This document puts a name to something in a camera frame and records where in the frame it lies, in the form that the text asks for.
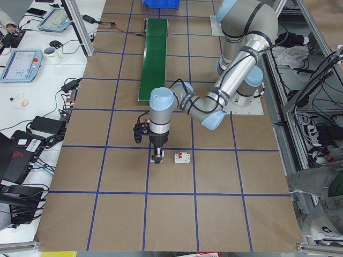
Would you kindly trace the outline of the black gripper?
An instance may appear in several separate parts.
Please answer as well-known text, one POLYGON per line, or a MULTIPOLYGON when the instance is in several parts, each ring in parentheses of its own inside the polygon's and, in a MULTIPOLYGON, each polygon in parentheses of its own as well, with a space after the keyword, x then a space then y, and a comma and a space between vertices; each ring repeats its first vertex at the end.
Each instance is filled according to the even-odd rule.
POLYGON ((163 145, 168 141, 168 136, 168 132, 163 134, 151 133, 149 135, 150 143, 153 144, 153 151, 150 155, 150 162, 159 164, 163 160, 163 145))

